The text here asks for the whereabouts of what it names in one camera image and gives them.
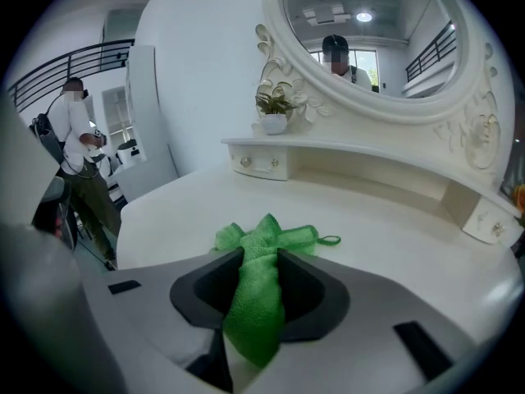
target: ceiling light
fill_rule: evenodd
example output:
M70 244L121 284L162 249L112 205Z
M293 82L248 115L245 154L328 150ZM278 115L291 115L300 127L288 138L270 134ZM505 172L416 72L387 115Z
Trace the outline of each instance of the ceiling light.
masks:
M359 13L356 17L360 22L369 22L372 20L372 15L370 13L366 13L365 11L363 13Z

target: potted plant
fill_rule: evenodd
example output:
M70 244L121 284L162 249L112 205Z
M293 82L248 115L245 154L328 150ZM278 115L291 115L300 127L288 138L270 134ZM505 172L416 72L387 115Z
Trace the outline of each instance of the potted plant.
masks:
M275 96L259 92L255 96L255 103L264 112L261 125L267 135L279 135L286 130L288 122L286 111L297 108L285 100L284 93Z

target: cap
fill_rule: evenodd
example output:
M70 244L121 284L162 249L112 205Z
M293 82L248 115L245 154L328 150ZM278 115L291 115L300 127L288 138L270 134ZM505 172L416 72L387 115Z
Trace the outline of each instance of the cap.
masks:
M346 39L339 35L328 35L322 41L322 51L324 53L331 53L332 51L348 52L348 43Z

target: oval mirror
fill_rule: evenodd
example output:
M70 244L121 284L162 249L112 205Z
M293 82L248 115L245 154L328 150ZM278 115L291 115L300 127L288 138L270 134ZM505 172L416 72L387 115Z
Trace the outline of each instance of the oval mirror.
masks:
M285 0L285 13L306 51L349 85L418 99L456 71L456 26L441 0Z

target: black stair railing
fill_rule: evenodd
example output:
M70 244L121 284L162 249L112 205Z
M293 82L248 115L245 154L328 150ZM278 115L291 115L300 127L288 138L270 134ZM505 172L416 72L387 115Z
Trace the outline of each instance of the black stair railing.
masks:
M35 68L9 89L18 112L61 88L70 77L87 77L126 66L134 39L90 45L61 55Z
M429 67L440 62L456 49L456 31L452 21L421 51L416 59L405 69L407 81L410 82L421 75Z

